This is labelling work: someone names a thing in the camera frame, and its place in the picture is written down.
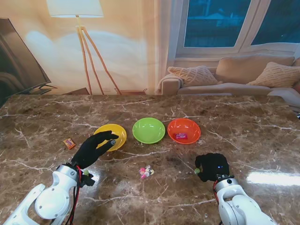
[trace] sofa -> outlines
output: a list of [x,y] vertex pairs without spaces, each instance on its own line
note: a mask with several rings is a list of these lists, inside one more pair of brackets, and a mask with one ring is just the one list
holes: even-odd
[[254,54],[238,57],[224,57],[217,67],[209,67],[214,77],[222,84],[183,87],[179,79],[163,79],[162,95],[269,95],[281,96],[290,106],[300,108],[300,81],[292,88],[269,88],[246,85],[254,81],[269,62],[285,66],[300,66],[300,58],[270,54]]

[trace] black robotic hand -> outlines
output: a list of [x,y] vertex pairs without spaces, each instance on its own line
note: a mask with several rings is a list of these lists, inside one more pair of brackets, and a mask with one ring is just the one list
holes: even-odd
[[[79,150],[72,158],[71,163],[79,166],[81,169],[92,165],[101,155],[106,153],[112,146],[115,145],[116,141],[114,139],[117,139],[118,137],[119,136],[112,134],[111,130],[100,132],[89,137],[82,143]],[[96,147],[104,140],[109,141],[96,149]]]
[[200,169],[198,177],[203,182],[216,181],[218,175],[229,175],[229,165],[226,157],[222,154],[208,153],[197,156],[195,166]]

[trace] green bowl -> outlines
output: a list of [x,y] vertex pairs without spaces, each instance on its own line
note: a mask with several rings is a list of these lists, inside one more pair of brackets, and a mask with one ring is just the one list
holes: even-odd
[[132,127],[133,136],[142,143],[154,144],[165,135],[165,127],[155,118],[142,118]]

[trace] white lamp shade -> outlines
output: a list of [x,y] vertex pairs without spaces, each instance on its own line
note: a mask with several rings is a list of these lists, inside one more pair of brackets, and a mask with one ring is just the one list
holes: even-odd
[[103,17],[99,0],[47,0],[53,17]]

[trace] lamp leg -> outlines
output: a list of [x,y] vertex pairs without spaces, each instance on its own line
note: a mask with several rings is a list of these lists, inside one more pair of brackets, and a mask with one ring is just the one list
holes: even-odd
[[98,75],[97,75],[96,70],[95,70],[95,66],[94,66],[94,63],[93,63],[93,58],[92,58],[92,55],[91,55],[91,53],[90,53],[90,49],[89,49],[88,43],[86,42],[85,37],[84,37],[84,35],[83,35],[83,31],[82,31],[81,29],[83,29],[83,27],[79,28],[80,36],[81,36],[81,38],[82,38],[82,40],[83,40],[83,42],[84,42],[86,51],[88,52],[88,55],[89,55],[89,58],[90,58],[90,63],[91,63],[91,65],[92,65],[92,69],[93,69],[94,75],[95,75],[95,77],[96,77],[98,86],[99,86],[99,88],[100,88],[100,90],[101,90],[102,95],[104,95],[104,92],[103,92],[103,90],[102,90],[100,81],[99,81],[99,79],[98,79]]
[[85,70],[85,74],[86,74],[86,79],[88,81],[90,95],[92,95],[93,93],[92,93],[92,88],[90,87],[90,78],[89,78],[89,73],[88,73],[88,67],[86,65],[85,50],[84,50],[84,47],[83,47],[83,40],[81,39],[81,35],[79,33],[79,27],[77,27],[77,34],[78,34],[78,38],[79,38],[80,46],[81,46],[81,50],[82,50],[83,62],[84,62],[84,70]]
[[107,73],[107,75],[108,75],[109,78],[111,79],[112,83],[114,84],[115,88],[117,89],[117,92],[118,92],[120,95],[122,95],[122,93],[121,93],[121,91],[119,90],[117,84],[115,83],[115,81],[113,80],[112,76],[111,76],[110,73],[108,72],[108,70],[107,70],[107,68],[106,68],[106,65],[105,65],[105,63],[104,63],[104,61],[103,61],[103,58],[101,57],[100,52],[98,51],[98,49],[97,49],[95,43],[94,43],[93,40],[90,38],[90,36],[89,36],[89,34],[88,34],[86,28],[85,28],[85,27],[82,27],[82,29],[83,29],[83,31],[84,31],[86,37],[89,39],[90,43],[91,43],[92,46],[94,47],[94,49],[95,49],[95,51],[96,51],[98,57],[99,57],[100,60],[101,60],[101,63],[102,63],[102,65],[103,65],[103,68],[104,68],[105,72]]

